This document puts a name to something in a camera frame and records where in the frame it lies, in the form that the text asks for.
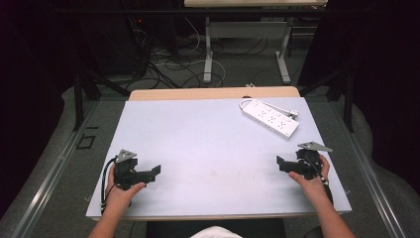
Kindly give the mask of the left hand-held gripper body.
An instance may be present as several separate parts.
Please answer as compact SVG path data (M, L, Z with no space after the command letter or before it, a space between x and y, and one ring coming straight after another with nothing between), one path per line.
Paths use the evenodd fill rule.
M142 174L151 171L137 172L137 155L127 150L121 150L115 160L114 183L123 190L128 190L136 183L142 182Z

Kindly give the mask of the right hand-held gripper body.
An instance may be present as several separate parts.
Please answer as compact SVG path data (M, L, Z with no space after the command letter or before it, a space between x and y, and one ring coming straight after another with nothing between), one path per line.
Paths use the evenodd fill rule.
M319 152L332 152L332 149L316 142L301 143L298 147L297 162L293 163L286 171L298 173L305 179L314 179L316 176L320 176L322 163Z

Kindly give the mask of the person's right hand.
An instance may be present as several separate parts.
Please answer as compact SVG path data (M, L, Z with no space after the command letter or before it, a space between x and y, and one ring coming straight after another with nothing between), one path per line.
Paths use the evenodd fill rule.
M327 197L327 192L324 186L324 181L328 180L328 172L330 169L330 165L326 158L323 155L319 156L320 162L322 163L321 168L321 176L316 177L313 179L305 179L301 175L290 172L288 175L291 179L296 181L301 188L304 191L304 194L307 196L307 198L315 197L315 198L321 198L321 197Z

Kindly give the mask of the person's left hand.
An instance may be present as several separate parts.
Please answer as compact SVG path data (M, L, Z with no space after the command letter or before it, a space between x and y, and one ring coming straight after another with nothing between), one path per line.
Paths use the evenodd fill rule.
M143 182L136 183L128 190L118 188L114 184L115 166L112 166L108 175L108 184L105 192L105 210L104 215L122 216L132 198L147 185Z

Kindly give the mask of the white power strip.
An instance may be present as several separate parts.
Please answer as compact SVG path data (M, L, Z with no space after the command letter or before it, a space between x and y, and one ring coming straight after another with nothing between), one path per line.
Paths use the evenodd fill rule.
M239 107L246 117L285 140L288 140L299 126L290 113L283 112L257 99L243 99L239 103Z

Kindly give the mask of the white table cover sheet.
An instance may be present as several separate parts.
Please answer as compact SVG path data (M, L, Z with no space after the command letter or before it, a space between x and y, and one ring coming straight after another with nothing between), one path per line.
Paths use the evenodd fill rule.
M160 167L156 180L132 200L134 220L230 219L311 215L300 186L279 170L299 144L322 140L302 97L271 104L298 111L289 139L243 115L242 100L128 101L108 158L137 155L140 171Z

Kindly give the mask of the black metal stand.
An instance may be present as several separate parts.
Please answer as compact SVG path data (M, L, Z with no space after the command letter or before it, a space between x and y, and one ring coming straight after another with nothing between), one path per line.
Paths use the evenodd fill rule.
M355 74L345 66L334 70L320 79L315 80L309 85L299 89L301 96L312 92L324 84L331 83L330 89L327 91L328 101L338 101L340 96L344 96L344 112L343 121L347 129L353 133L353 92L355 83Z
M77 131L84 121L83 95L86 95L90 100L99 100L102 96L97 83L103 84L126 97L131 94L129 90L117 85L98 72L84 65L81 66L73 75L75 105L74 131Z

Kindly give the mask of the person's white clothing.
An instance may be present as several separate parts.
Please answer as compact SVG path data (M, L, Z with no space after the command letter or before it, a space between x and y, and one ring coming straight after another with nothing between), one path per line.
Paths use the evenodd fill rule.
M223 228L220 226L212 226L193 234L190 238L243 238L243 237L226 228Z

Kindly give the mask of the dark curtain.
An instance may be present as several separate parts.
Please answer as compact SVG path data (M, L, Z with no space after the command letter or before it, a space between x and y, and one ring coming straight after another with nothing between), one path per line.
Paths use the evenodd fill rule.
M320 21L298 83L308 85L357 54L354 103L372 132L373 160L420 195L420 0L328 0L328 10L374 11Z
M44 152L71 87L44 0L0 0L0 219Z

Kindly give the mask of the black equipment cabinet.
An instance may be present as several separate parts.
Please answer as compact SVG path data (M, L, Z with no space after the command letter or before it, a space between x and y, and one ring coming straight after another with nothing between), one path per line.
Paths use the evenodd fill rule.
M137 48L126 18L85 17L80 25L102 74L146 73L148 58Z

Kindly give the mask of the white desk with metal legs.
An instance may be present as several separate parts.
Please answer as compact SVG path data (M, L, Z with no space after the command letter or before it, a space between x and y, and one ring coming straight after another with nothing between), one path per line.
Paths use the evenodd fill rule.
M315 10L325 6L328 0L184 0L184 6L198 10ZM278 39L281 48L275 53L280 78L285 84L290 83L290 76L285 63L285 54L291 38L294 17L285 17L282 21L229 20L221 22L205 18L206 59L203 82L212 80L213 50L212 40L216 38L240 39Z

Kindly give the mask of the metal floor rail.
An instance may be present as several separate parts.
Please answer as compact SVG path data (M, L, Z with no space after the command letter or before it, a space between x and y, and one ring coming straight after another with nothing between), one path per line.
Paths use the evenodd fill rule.
M395 213L378 182L377 175L371 166L371 163L368 161L368 157L363 152L355 134L348 129L348 126L344 122L344 110L341 108L341 104L339 102L330 102L330 107L332 108L335 117L339 120L344 135L350 142L352 151L355 153L356 165L358 166L370 197L372 198L390 238L406 238L406 233L396 218Z
M82 135L82 127L96 110L98 102L85 103L84 117L80 126L74 130L75 104L70 101L64 111L40 159L22 189L9 206L0 223L10 223L7 238L28 238L44 208L53 194L76 143Z

